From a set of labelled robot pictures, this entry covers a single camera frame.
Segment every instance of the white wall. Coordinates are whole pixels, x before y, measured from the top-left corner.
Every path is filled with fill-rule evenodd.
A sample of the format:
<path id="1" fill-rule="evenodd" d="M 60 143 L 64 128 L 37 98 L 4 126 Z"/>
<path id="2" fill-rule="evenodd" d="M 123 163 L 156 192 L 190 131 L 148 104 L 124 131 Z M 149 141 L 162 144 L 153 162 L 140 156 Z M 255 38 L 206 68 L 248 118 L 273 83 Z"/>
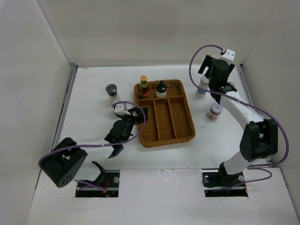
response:
<path id="1" fill-rule="evenodd" d="M 36 0 L 0 0 L 0 224 L 22 225 L 70 67 Z"/>
<path id="2" fill-rule="evenodd" d="M 281 165 L 300 215 L 300 1 L 281 0 L 248 55 L 243 71 L 255 105 L 272 112 L 287 131 L 290 155 Z M 280 135 L 280 159 L 285 145 Z"/>
<path id="3" fill-rule="evenodd" d="M 187 63 L 205 44 L 238 50 L 242 63 L 278 0 L 38 2 L 69 62 L 107 65 Z"/>

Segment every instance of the white table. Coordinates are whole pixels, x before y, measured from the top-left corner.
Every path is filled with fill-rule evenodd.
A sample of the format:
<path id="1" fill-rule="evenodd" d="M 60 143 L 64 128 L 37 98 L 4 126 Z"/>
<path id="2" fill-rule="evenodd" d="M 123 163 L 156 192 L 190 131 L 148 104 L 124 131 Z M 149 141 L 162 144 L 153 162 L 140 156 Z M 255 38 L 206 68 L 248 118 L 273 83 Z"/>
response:
<path id="1" fill-rule="evenodd" d="M 198 68 L 193 67 L 196 82 L 200 80 Z M 196 137 L 187 143 L 149 149 L 136 139 L 125 144 L 115 158 L 95 159 L 105 169 L 121 169 L 120 195 L 115 199 L 74 198 L 75 181 L 56 188 L 42 172 L 27 224 L 298 224 L 277 168 L 270 169 L 271 179 L 247 186 L 249 198 L 205 198 L 199 168 L 218 168 L 239 151 L 242 129 L 227 110 L 215 122 L 206 117 L 214 100 L 195 96 L 187 65 L 79 68 L 61 139 L 103 139 L 117 120 L 106 85 L 116 84 L 123 100 L 134 101 L 133 87 L 141 75 L 147 75 L 149 81 L 182 81 Z M 244 98 L 236 69 L 229 80 Z M 267 174 L 261 171 L 245 171 L 246 180 L 264 176 Z"/>

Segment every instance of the brown glass bottle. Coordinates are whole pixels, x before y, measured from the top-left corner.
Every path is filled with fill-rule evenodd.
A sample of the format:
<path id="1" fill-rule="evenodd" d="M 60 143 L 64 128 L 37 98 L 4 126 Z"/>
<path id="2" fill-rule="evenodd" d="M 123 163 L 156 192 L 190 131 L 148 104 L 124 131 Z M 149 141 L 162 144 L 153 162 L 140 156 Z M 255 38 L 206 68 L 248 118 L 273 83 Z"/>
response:
<path id="1" fill-rule="evenodd" d="M 149 98 L 149 86 L 147 82 L 147 77 L 144 75 L 141 76 L 140 92 L 141 92 L 140 97 L 142 99 Z"/>

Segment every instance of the cable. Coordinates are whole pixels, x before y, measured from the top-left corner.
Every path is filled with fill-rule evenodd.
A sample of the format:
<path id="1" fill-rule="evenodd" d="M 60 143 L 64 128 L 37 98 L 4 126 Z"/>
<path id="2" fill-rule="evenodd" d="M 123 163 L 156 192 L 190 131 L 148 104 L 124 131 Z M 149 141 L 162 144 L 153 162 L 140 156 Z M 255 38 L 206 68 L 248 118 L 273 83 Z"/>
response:
<path id="1" fill-rule="evenodd" d="M 210 93 L 210 94 L 216 94 L 216 95 L 221 95 L 221 96 L 230 98 L 230 99 L 232 99 L 232 100 L 234 100 L 234 101 L 237 101 L 238 103 L 240 103 L 240 104 L 242 104 L 242 105 L 251 107 L 251 108 L 253 108 L 253 109 L 256 109 L 256 110 L 261 111 L 262 113 L 266 114 L 266 115 L 269 116 L 271 119 L 273 119 L 273 120 L 276 122 L 276 124 L 278 125 L 278 127 L 279 127 L 279 129 L 281 130 L 281 132 L 282 132 L 282 134 L 283 134 L 283 137 L 284 137 L 284 139 L 285 139 L 285 146 L 286 146 L 286 147 L 285 147 L 285 155 L 284 155 L 283 158 L 282 158 L 281 160 L 279 160 L 278 162 L 275 162 L 275 163 L 267 163 L 267 164 L 251 165 L 251 166 L 249 166 L 249 167 L 247 168 L 247 169 L 249 169 L 249 170 L 257 169 L 257 170 L 266 171 L 266 172 L 268 172 L 268 173 L 270 174 L 269 177 L 265 177 L 265 178 L 261 178 L 261 179 L 256 179 L 256 180 L 244 181 L 244 182 L 241 182 L 241 183 L 239 183 L 239 184 L 233 185 L 233 186 L 231 186 L 231 187 L 225 187 L 225 188 L 222 188 L 222 189 L 218 189 L 218 190 L 216 190 L 216 191 L 228 190 L 228 189 L 231 189 L 231 188 L 234 188 L 234 187 L 237 187 L 237 186 L 246 184 L 246 183 L 256 182 L 256 181 L 261 181 L 261 180 L 269 179 L 269 178 L 272 177 L 272 173 L 271 173 L 270 171 L 268 171 L 268 170 L 266 170 L 266 169 L 262 169 L 262 168 L 260 168 L 260 167 L 261 167 L 261 166 L 274 166 L 274 165 L 280 164 L 280 163 L 282 163 L 282 162 L 284 162 L 284 161 L 286 160 L 286 158 L 287 158 L 287 156 L 288 156 L 288 154 L 289 154 L 289 150 L 290 150 L 290 144 L 289 144 L 289 140 L 288 140 L 288 138 L 287 138 L 287 134 L 286 134 L 286 132 L 285 132 L 283 126 L 280 124 L 280 122 L 279 122 L 272 114 L 270 114 L 269 112 L 265 111 L 264 109 L 259 108 L 259 107 L 257 107 L 257 106 L 253 106 L 253 105 L 248 104 L 248 103 L 246 103 L 246 102 L 242 102 L 242 101 L 238 100 L 237 98 L 234 98 L 234 97 L 229 96 L 229 95 L 227 95 L 227 94 L 223 94 L 223 93 L 219 93 L 219 92 L 216 92 L 216 91 L 211 91 L 211 90 L 203 89 L 203 88 L 199 87 L 199 86 L 194 82 L 194 80 L 193 80 L 193 78 L 192 78 L 192 71 L 191 71 L 193 61 L 194 61 L 196 55 L 197 55 L 203 48 L 206 48 L 206 47 L 215 47 L 215 48 L 220 49 L 222 52 L 224 51 L 224 49 L 223 49 L 222 47 L 218 46 L 218 45 L 204 45 L 204 46 L 200 47 L 200 48 L 194 53 L 194 55 L 193 55 L 193 57 L 192 57 L 192 59 L 191 59 L 191 62 L 190 62 L 190 64 L 189 64 L 189 67 L 188 67 L 189 78 L 190 78 L 192 84 L 193 84 L 196 88 L 198 88 L 198 89 L 200 89 L 200 90 L 202 90 L 202 91 L 208 92 L 208 93 Z"/>
<path id="2" fill-rule="evenodd" d="M 193 78 L 192 78 L 192 72 L 191 72 L 193 61 L 194 61 L 196 55 L 197 55 L 203 48 L 206 48 L 206 47 L 215 47 L 215 48 L 220 49 L 221 51 L 224 51 L 223 48 L 221 48 L 220 46 L 217 46 L 217 45 L 204 45 L 204 46 L 202 46 L 201 48 L 199 48 L 199 49 L 195 52 L 195 54 L 193 55 L 193 57 L 192 57 L 192 59 L 191 59 L 191 62 L 190 62 L 190 64 L 189 64 L 189 68 L 188 68 L 189 78 L 191 79 L 191 82 L 193 83 L 193 85 L 194 85 L 195 87 L 199 88 L 199 89 L 202 90 L 202 91 L 208 92 L 208 93 L 210 93 L 210 94 L 216 94 L 216 95 L 221 95 L 221 96 L 230 98 L 230 99 L 232 99 L 232 100 L 234 100 L 234 101 L 239 102 L 239 103 L 242 104 L 242 105 L 251 107 L 251 108 L 256 109 L 256 110 L 258 110 L 258 111 L 261 111 L 262 113 L 266 114 L 267 116 L 269 116 L 271 119 L 273 119 L 273 120 L 277 123 L 277 125 L 278 125 L 279 129 L 281 130 L 281 132 L 282 132 L 282 134 L 283 134 L 283 137 L 284 137 L 284 139 L 285 139 L 285 146 L 286 146 L 286 148 L 285 148 L 285 155 L 284 155 L 283 158 L 282 158 L 281 160 L 279 160 L 278 162 L 275 162 L 275 163 L 267 163 L 267 164 L 251 165 L 250 167 L 273 166 L 273 165 L 277 165 L 277 164 L 280 164 L 280 163 L 284 162 L 284 161 L 286 160 L 288 154 L 289 154 L 290 144 L 289 144 L 289 140 L 288 140 L 288 138 L 287 138 L 287 134 L 286 134 L 286 132 L 285 132 L 283 126 L 280 124 L 280 122 L 279 122 L 272 114 L 270 114 L 269 112 L 267 112 L 267 111 L 265 111 L 264 109 L 261 109 L 261 108 L 259 108 L 259 107 L 257 107 L 257 106 L 253 106 L 253 105 L 248 104 L 248 103 L 246 103 L 246 102 L 241 102 L 241 101 L 238 100 L 237 98 L 234 98 L 234 97 L 229 96 L 229 95 L 227 95 L 227 94 L 223 94 L 223 93 L 219 93 L 219 92 L 216 92 L 216 91 L 211 91 L 211 90 L 203 89 L 203 88 L 199 87 L 199 86 L 194 82 L 194 80 L 193 80 Z"/>
<path id="3" fill-rule="evenodd" d="M 230 190 L 231 188 L 234 188 L 234 187 L 237 187 L 237 186 L 240 186 L 240 185 L 243 185 L 243 184 L 248 184 L 248 183 L 252 183 L 252 182 L 256 182 L 256 181 L 262 181 L 262 180 L 267 180 L 269 178 L 271 178 L 273 176 L 273 174 L 269 171 L 269 170 L 266 170 L 266 169 L 263 169 L 263 168 L 247 168 L 249 170 L 262 170 L 262 171 L 265 171 L 267 172 L 268 174 L 270 174 L 268 177 L 264 177 L 264 178 L 260 178 L 260 179 L 256 179 L 256 180 L 249 180 L 249 181 L 243 181 L 241 183 L 238 183 L 238 184 L 235 184 L 231 187 L 225 187 L 225 188 L 221 188 L 221 189 L 216 189 L 216 190 L 213 190 L 213 191 L 225 191 L 225 190 Z"/>
<path id="4" fill-rule="evenodd" d="M 68 146 L 68 147 L 65 147 L 65 148 L 57 149 L 57 150 L 51 151 L 48 154 L 46 154 L 43 157 L 41 157 L 40 160 L 38 161 L 39 167 L 42 168 L 42 162 L 43 162 L 43 160 L 45 160 L 46 158 L 50 157 L 51 155 L 53 155 L 55 153 L 58 153 L 58 152 L 61 152 L 61 151 L 64 151 L 64 150 L 73 149 L 73 148 L 80 148 L 80 147 L 82 147 L 82 148 L 84 148 L 84 147 L 85 148 L 99 148 L 99 147 L 106 147 L 106 146 L 114 146 L 114 145 L 128 143 L 129 141 L 131 141 L 131 140 L 135 139 L 136 137 L 138 137 L 141 134 L 141 132 L 145 129 L 145 126 L 146 126 L 146 115 L 145 115 L 143 109 L 140 106 L 138 106 L 137 104 L 135 104 L 133 102 L 128 102 L 128 101 L 119 101 L 117 103 L 112 104 L 112 107 L 114 107 L 116 104 L 121 104 L 121 103 L 126 103 L 126 104 L 134 105 L 135 107 L 137 107 L 142 112 L 142 116 L 144 118 L 144 123 L 143 123 L 142 129 L 135 136 L 133 136 L 132 138 L 128 139 L 127 141 L 123 141 L 123 142 L 119 142 L 119 143 L 111 143 L 111 144 L 105 144 L 105 145 L 101 145 L 101 144 L 81 144 L 81 145 L 72 145 L 72 146 Z M 84 186 L 84 187 L 82 187 L 80 189 L 87 188 L 87 187 L 93 187 L 93 188 L 97 188 L 99 190 L 106 191 L 106 189 L 104 187 L 92 185 L 92 184 L 90 184 L 88 182 L 85 182 L 84 180 L 79 180 L 78 182 L 86 184 L 86 186 Z"/>

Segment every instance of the brown tray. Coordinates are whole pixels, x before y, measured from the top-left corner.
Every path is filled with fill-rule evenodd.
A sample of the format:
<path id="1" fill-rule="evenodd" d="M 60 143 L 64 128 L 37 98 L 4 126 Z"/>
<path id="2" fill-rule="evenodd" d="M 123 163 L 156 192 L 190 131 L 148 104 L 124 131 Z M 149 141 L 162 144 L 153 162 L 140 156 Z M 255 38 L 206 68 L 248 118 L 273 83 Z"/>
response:
<path id="1" fill-rule="evenodd" d="M 149 98 L 140 98 L 140 84 L 135 85 L 135 103 L 148 107 L 148 122 L 139 135 L 140 142 L 146 148 L 167 144 L 183 143 L 195 137 L 195 128 L 188 107 L 188 101 L 180 80 L 164 80 L 167 96 L 155 96 L 159 81 L 148 82 Z"/>

